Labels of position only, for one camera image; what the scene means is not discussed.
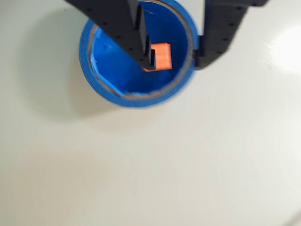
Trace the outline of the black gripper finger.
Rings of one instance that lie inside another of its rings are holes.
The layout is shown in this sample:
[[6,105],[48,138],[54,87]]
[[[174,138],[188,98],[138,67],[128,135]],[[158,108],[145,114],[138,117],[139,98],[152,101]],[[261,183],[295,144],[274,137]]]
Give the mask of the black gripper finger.
[[155,51],[136,0],[67,0],[109,35],[142,68],[153,70]]
[[195,69],[202,70],[224,54],[249,7],[263,7],[267,0],[206,0],[204,32],[195,50]]

